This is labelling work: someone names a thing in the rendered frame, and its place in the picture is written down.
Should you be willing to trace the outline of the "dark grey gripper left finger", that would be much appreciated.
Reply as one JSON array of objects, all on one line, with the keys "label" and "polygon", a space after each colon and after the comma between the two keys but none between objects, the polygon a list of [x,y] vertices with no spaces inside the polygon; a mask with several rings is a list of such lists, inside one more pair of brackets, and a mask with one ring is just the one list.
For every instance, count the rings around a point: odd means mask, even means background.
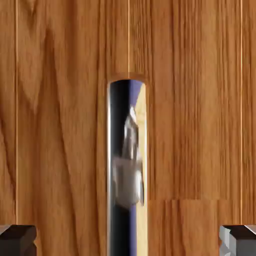
[{"label": "dark grey gripper left finger", "polygon": [[34,225],[0,225],[0,256],[37,256]]}]

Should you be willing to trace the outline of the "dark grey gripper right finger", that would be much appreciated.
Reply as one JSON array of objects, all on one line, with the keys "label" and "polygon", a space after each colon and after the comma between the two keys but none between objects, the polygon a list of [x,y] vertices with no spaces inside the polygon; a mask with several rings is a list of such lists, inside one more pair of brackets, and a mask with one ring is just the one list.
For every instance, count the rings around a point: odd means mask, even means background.
[{"label": "dark grey gripper right finger", "polygon": [[222,225],[219,239],[219,256],[256,256],[256,224]]}]

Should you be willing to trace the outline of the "wooden drawer front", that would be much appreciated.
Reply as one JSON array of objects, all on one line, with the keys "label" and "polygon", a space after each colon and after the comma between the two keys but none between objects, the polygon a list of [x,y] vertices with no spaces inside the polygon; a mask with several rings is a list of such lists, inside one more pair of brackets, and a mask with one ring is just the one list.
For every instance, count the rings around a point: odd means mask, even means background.
[{"label": "wooden drawer front", "polygon": [[256,0],[0,0],[0,225],[107,256],[107,86],[146,87],[149,256],[256,224]]}]

